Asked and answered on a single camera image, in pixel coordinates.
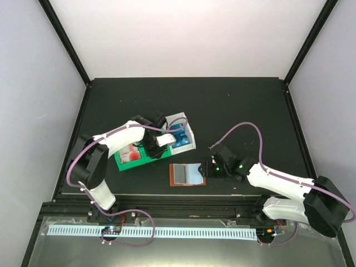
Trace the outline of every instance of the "black table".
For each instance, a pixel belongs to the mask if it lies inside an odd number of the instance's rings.
[[[239,122],[255,123],[264,140],[264,164],[307,177],[301,150],[278,78],[97,78],[93,81],[78,134],[102,134],[134,115],[158,110],[166,116],[184,112],[197,148],[150,164],[119,172],[108,162],[106,182],[121,196],[259,196],[273,194],[243,183],[207,179],[206,186],[170,187],[169,163],[201,162],[208,147]],[[257,159],[255,130],[243,126],[224,141],[239,155]],[[62,194],[81,194],[64,184]]]

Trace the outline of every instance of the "black metal frame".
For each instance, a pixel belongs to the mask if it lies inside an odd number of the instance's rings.
[[[83,98],[83,101],[82,101],[82,104],[80,107],[80,111],[78,113],[77,120],[76,120],[74,129],[73,129],[73,133],[72,133],[72,136],[70,139],[70,143],[69,143],[66,155],[65,155],[63,166],[61,169],[60,177],[63,177],[63,174],[65,172],[65,167],[64,167],[65,162],[67,162],[70,151],[73,148],[73,145],[75,143],[75,139],[78,134],[80,124],[81,124],[81,121],[83,118],[83,114],[84,114],[84,111],[85,111],[85,108],[87,105],[88,97],[89,97],[90,90],[91,90],[91,81],[90,81],[75,49],[73,48],[73,45],[71,44],[67,34],[65,33],[65,30],[62,27],[60,20],[58,19],[53,7],[51,6],[50,1],[49,0],[38,0],[38,1],[41,4],[41,6],[43,7],[43,10],[47,14],[49,20],[51,21],[54,29],[57,32],[60,40],[62,41],[64,47],[66,48],[70,58],[72,59],[75,67],[77,68],[79,74],[81,75],[84,83],[87,86],[86,92],[85,92],[85,95],[84,95],[84,98]],[[291,80],[293,79],[294,75],[296,74],[298,68],[300,67],[302,61],[304,60],[306,54],[310,50],[315,39],[317,38],[320,30],[324,26],[324,23],[326,22],[329,15],[331,14],[337,1],[338,0],[327,0],[326,1],[317,20],[315,21],[312,29],[310,30],[305,42],[303,43],[303,46],[301,47],[296,59],[294,60],[287,76],[285,77],[285,79],[283,81],[283,92],[284,92],[286,104],[289,109],[290,117],[291,117],[294,129],[295,129],[295,133],[296,133],[296,136],[297,136],[297,139],[299,142],[299,146],[300,146],[300,149],[302,152],[304,163],[305,163],[308,175],[313,178],[316,178],[316,173],[315,173],[313,163],[312,163],[309,151],[308,151],[308,147],[305,142],[303,132],[300,127],[300,123],[298,120],[298,116],[296,114],[293,100],[289,93],[288,86],[289,86],[289,83],[291,82]],[[39,214],[36,224],[34,226],[34,230],[33,230],[28,248],[26,250],[26,253],[25,253],[25,256],[23,259],[22,266],[27,266],[29,263],[29,260],[31,258],[31,254],[33,251],[33,247],[36,242],[37,235],[38,235],[38,232],[39,232],[39,229],[40,229],[40,226],[41,226],[44,216],[82,216],[82,217],[87,216],[87,213],[91,206],[90,203],[88,202],[88,200],[84,197],[73,196],[73,195],[65,196],[65,197],[58,197],[58,191],[59,191],[60,187],[61,187],[61,181],[60,181],[60,179],[58,179],[55,193],[53,194],[53,202],[44,203],[42,205],[40,214]],[[145,200],[139,200],[139,199],[137,199],[136,201],[133,201],[133,202],[132,202],[132,200],[121,200],[121,201],[123,201],[124,205],[134,205],[136,207],[142,206],[145,208],[155,209],[155,210],[169,209],[170,205],[174,205],[175,207],[180,207],[180,208],[182,208],[182,207],[187,208],[187,207],[191,206],[192,209],[196,209],[199,207],[200,208],[205,207],[205,208],[209,209],[209,207],[213,207],[214,205],[217,205],[217,206],[225,205],[225,206],[233,207],[233,206],[242,204],[241,202],[234,202],[234,201],[224,202],[223,200],[201,201],[201,202],[198,201],[198,202],[195,202],[193,204],[193,206],[192,206],[192,202],[189,200],[182,200],[182,201],[178,201],[178,202],[175,201],[174,203],[167,203],[166,201],[164,201],[165,205],[162,205],[162,200],[159,200],[159,199],[157,199],[156,201],[150,200],[149,202],[147,202]],[[228,213],[226,213],[226,214],[223,214],[223,213],[219,214],[220,217],[231,216],[231,215],[232,215],[231,210],[228,211]],[[345,257],[347,266],[348,267],[355,266],[353,263],[350,251],[348,249],[342,229],[340,230],[340,232],[338,234],[338,240],[339,240],[343,255]]]

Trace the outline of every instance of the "purple cable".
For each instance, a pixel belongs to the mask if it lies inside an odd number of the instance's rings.
[[[288,240],[286,240],[286,241],[284,241],[284,242],[282,242],[282,243],[278,243],[278,244],[263,243],[259,238],[257,238],[257,241],[258,241],[258,243],[260,243],[261,245],[267,245],[267,246],[283,246],[283,245],[286,245],[286,244],[292,242],[292,241],[296,238],[296,236],[298,235],[298,230],[299,230],[299,223],[297,222],[296,225],[295,225],[294,234],[291,236],[290,239],[288,239]]]
[[[117,133],[117,132],[120,132],[124,129],[127,129],[127,128],[132,128],[132,127],[143,127],[143,128],[146,128],[146,129],[150,129],[150,130],[155,130],[155,131],[158,131],[158,132],[176,132],[176,131],[180,131],[182,130],[183,128],[185,128],[185,126],[187,126],[188,124],[188,119],[186,117],[179,117],[179,118],[176,118],[175,120],[173,120],[169,127],[172,125],[172,123],[174,123],[175,121],[177,120],[185,120],[185,123],[183,123],[183,126],[180,127],[180,128],[177,128],[177,129],[174,129],[174,130],[163,130],[163,129],[159,129],[159,128],[154,128],[154,127],[151,127],[151,126],[147,126],[147,125],[141,125],[141,124],[130,124],[130,125],[124,125],[124,126],[121,126],[119,128],[116,128],[114,130],[112,130],[111,132],[109,132],[106,137],[110,137],[112,136],[113,134]],[[104,137],[100,137],[99,139],[95,140],[94,142],[90,143],[88,146],[86,146],[80,153],[79,155],[73,160],[73,162],[71,163],[71,166],[68,168],[68,172],[67,172],[67,176],[66,176],[66,180],[67,180],[67,183],[68,185],[72,186],[72,187],[80,187],[83,189],[83,191],[85,192],[85,194],[89,197],[89,199],[91,201],[94,201],[94,204],[95,206],[98,208],[98,210],[106,215],[106,216],[109,216],[109,217],[113,217],[113,216],[118,216],[118,215],[121,215],[121,214],[124,214],[124,213],[127,213],[127,212],[140,212],[142,214],[145,214],[151,221],[152,221],[152,227],[153,227],[153,230],[152,230],[152,236],[150,237],[150,239],[146,242],[146,243],[143,243],[143,244],[140,244],[140,245],[134,245],[134,244],[127,244],[127,243],[122,243],[122,242],[116,242],[116,241],[112,241],[111,243],[112,244],[119,244],[119,245],[124,245],[124,246],[130,246],[130,247],[133,247],[133,248],[140,248],[142,246],[146,246],[148,245],[149,243],[151,243],[153,241],[153,238],[155,236],[155,229],[156,229],[156,226],[155,226],[155,222],[153,220],[153,218],[151,217],[150,214],[148,214],[147,212],[143,211],[143,210],[137,210],[137,209],[131,209],[131,210],[124,210],[124,211],[120,211],[120,212],[116,212],[116,213],[113,213],[113,214],[109,214],[105,211],[103,211],[103,209],[99,206],[99,204],[97,202],[95,202],[95,200],[93,199],[93,197],[90,195],[90,193],[88,192],[88,189],[86,187],[83,187],[81,185],[76,185],[76,184],[73,184],[71,182],[71,173],[73,171],[73,168],[75,167],[75,165],[78,163],[79,159],[90,149],[92,148],[94,145],[96,145],[97,143],[101,142],[102,140],[104,140],[105,138]],[[103,235],[105,233],[103,233],[101,235],[101,240],[103,242],[105,242],[106,240],[103,239]]]
[[[258,129],[258,127],[253,124],[252,122],[241,122],[237,125],[235,125],[233,128],[231,128],[218,142],[216,142],[215,144],[213,144],[211,147],[209,147],[209,149],[212,149],[214,146],[220,144],[232,131],[234,131],[237,127],[240,127],[242,125],[250,125],[252,126],[258,133],[258,137],[260,139],[260,149],[259,149],[259,154],[258,154],[258,158],[259,158],[259,164],[261,166],[261,168],[267,172],[267,169],[266,167],[263,165],[263,162],[262,162],[262,147],[263,147],[263,141],[262,141],[262,134],[261,134],[261,131],[260,129]],[[281,178],[283,180],[286,180],[286,181],[289,181],[289,182],[292,182],[294,184],[299,184],[299,182],[297,181],[294,181],[293,179],[290,179],[290,178],[287,178],[287,177],[284,177],[282,175],[279,175],[279,174],[275,174],[273,172],[269,172],[269,174],[275,176],[275,177],[278,177],[278,178]],[[350,205],[350,203],[348,203],[347,201],[343,200],[341,197],[339,196],[336,196],[335,194],[325,190],[325,189],[322,189],[320,187],[317,187],[317,186],[314,186],[314,185],[309,185],[309,184],[306,184],[304,182],[301,182],[300,183],[301,186],[306,186],[306,187],[309,187],[309,188],[312,188],[314,190],[317,190],[319,192],[322,192],[324,194],[327,194],[328,196],[331,196],[333,197],[334,199],[338,200],[339,202],[341,202],[342,204],[344,204],[352,213],[353,213],[353,216],[350,218],[350,219],[347,219],[347,220],[344,220],[344,223],[348,223],[348,222],[353,222],[354,220],[356,220],[356,209],[354,207],[352,207]]]

